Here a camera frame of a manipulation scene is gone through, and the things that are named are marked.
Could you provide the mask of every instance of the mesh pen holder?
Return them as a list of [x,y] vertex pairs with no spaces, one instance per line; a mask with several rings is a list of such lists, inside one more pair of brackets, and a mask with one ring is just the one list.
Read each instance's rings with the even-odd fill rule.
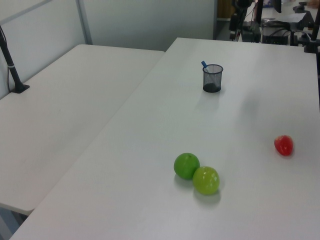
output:
[[203,71],[203,90],[208,93],[216,93],[221,90],[221,78],[224,68],[217,64],[209,64]]

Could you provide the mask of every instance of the ball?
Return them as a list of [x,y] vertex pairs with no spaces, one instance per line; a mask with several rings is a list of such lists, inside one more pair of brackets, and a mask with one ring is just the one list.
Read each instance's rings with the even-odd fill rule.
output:
[[193,174],[193,186],[203,195],[214,194],[220,184],[217,171],[209,166],[199,167]]
[[175,173],[183,179],[191,180],[200,167],[198,158],[192,153],[182,153],[174,161]]

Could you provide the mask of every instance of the gray wall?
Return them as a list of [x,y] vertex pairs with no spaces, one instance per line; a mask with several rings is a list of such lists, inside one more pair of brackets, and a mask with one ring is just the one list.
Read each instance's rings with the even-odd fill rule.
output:
[[213,39],[217,0],[79,0],[94,45],[166,51],[177,37]]
[[[85,43],[76,0],[49,1],[1,26],[22,82]],[[6,94],[7,63],[0,52],[0,99]]]

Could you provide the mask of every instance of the table surface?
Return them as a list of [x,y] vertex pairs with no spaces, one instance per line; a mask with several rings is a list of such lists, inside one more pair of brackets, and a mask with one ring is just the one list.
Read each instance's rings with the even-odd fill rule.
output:
[[164,52],[78,45],[0,101],[0,207],[30,214]]
[[[224,68],[218,93],[203,60]],[[318,239],[319,123],[314,54],[178,38],[12,240]],[[218,171],[216,194],[175,175],[185,152]]]

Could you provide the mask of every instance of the blue pen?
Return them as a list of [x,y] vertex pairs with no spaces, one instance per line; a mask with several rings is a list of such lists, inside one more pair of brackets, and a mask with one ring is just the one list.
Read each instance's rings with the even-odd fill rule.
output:
[[201,64],[202,64],[202,66],[204,67],[204,70],[205,70],[207,73],[211,73],[211,72],[209,71],[209,69],[207,68],[208,65],[206,64],[205,61],[202,61]]

